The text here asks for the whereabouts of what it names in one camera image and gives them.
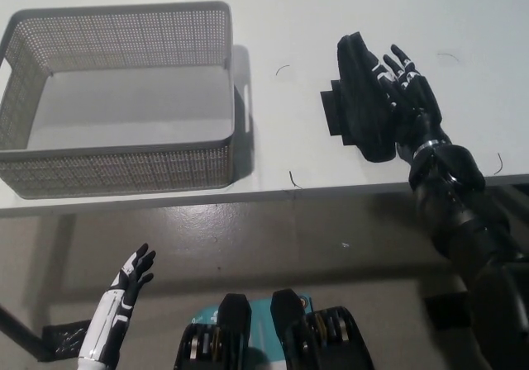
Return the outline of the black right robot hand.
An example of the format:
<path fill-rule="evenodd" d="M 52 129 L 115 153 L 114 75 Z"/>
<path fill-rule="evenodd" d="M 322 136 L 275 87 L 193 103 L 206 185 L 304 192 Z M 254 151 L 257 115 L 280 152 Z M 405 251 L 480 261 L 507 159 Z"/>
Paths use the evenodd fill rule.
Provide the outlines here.
<path fill-rule="evenodd" d="M 450 143 L 442 115 L 426 77 L 397 45 L 372 68 L 392 109 L 393 137 L 401 159 L 411 163 L 422 150 Z"/>

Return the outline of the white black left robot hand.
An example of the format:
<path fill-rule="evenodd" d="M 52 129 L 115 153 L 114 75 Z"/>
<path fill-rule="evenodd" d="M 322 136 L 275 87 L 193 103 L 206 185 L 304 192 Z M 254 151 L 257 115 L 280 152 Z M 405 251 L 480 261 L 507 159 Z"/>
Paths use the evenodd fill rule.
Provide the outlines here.
<path fill-rule="evenodd" d="M 141 288 L 154 274 L 156 252 L 143 244 L 103 293 L 79 350 L 79 369 L 115 369 Z"/>

